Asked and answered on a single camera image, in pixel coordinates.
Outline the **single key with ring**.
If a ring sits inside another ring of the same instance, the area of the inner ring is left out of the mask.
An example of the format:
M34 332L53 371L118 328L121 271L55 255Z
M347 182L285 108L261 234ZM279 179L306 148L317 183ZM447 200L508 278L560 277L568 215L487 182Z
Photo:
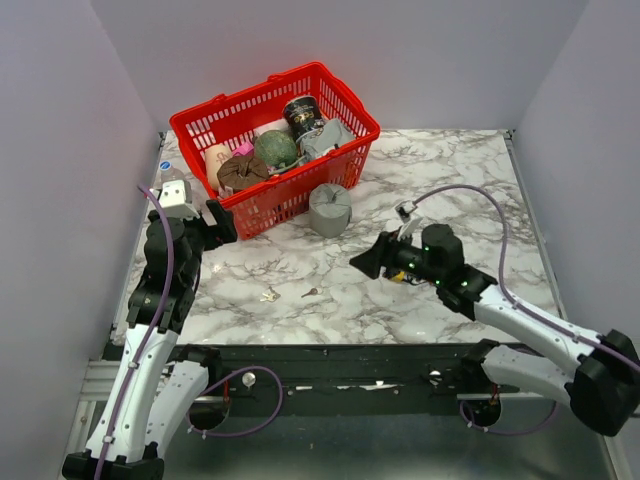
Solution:
M308 296L315 296L318 294L319 294L319 290L317 288L311 288L308 292L301 295L301 298L308 297Z

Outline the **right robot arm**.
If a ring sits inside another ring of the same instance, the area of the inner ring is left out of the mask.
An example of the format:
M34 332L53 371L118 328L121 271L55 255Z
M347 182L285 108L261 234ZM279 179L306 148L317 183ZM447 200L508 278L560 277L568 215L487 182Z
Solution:
M425 227L420 246L399 232L383 232L349 263L371 279L430 283L449 310L531 348L525 354L492 341L478 346L459 370L471 391L498 384L536 393L568 406L586 427L609 437L639 406L639 356L628 336L583 329L514 297L465 261L461 240L445 224Z

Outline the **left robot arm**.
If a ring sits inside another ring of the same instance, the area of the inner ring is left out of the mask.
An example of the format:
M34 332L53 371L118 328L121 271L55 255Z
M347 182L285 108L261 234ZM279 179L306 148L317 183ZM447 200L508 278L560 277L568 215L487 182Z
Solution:
M233 243L233 215L218 201L202 216L150 213L146 265L128 301L123 354L105 409L83 451L69 454L66 479L159 479L164 456L195 399L222 380L220 353L176 347L193 306L204 252Z

